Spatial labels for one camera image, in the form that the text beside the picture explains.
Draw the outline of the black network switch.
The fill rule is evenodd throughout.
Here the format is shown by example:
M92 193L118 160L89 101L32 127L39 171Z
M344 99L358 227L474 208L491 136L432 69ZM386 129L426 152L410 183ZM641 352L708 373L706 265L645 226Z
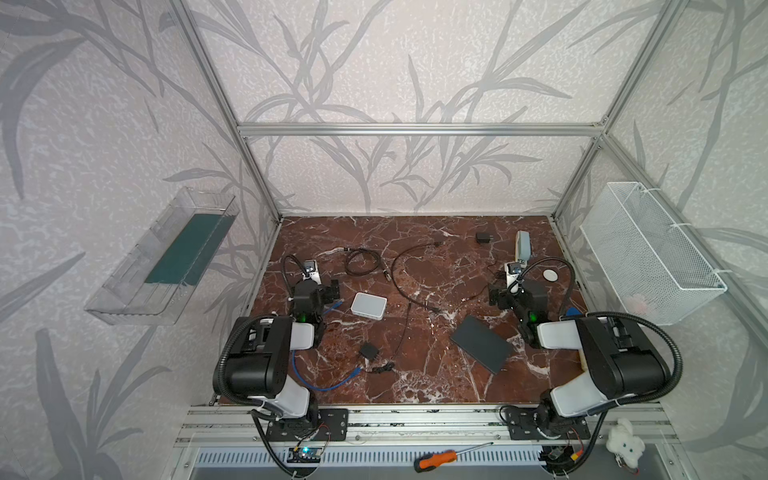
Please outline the black network switch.
M498 374L514 347L474 316L467 316L450 340L490 373Z

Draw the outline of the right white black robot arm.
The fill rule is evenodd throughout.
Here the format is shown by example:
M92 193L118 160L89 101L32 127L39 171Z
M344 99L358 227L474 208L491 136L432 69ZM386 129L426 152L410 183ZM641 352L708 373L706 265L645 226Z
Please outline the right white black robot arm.
M625 312L566 313L548 317L547 292L530 282L492 287L489 304L510 310L531 348L574 350L585 370L543 392L537 407L504 405L501 422L513 440L557 440L585 433L586 418L634 403L659 399L678 385L682 354L658 325Z

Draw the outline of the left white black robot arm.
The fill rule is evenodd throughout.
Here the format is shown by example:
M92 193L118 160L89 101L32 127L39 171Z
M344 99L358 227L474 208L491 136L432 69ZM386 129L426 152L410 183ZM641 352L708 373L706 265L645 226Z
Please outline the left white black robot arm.
M256 410L267 440L341 442L348 412L321 408L315 391L292 374L295 353L317 348L324 336L325 307L341 298L339 282L300 281L287 315L241 317L213 374L214 392Z

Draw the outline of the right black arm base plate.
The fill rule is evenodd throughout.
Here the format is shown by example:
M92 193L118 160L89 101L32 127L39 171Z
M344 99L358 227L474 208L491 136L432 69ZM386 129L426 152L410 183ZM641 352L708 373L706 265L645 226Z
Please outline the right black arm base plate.
M544 405L536 408L503 405L499 416L511 440L567 440L571 434L576 439L591 438L585 417L563 417Z

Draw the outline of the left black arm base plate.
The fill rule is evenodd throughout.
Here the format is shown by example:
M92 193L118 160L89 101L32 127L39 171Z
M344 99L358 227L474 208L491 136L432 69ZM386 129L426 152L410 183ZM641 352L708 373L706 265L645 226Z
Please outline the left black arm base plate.
M348 409L320 408L302 418L271 422L266 435L270 442L342 442L347 437L348 423Z

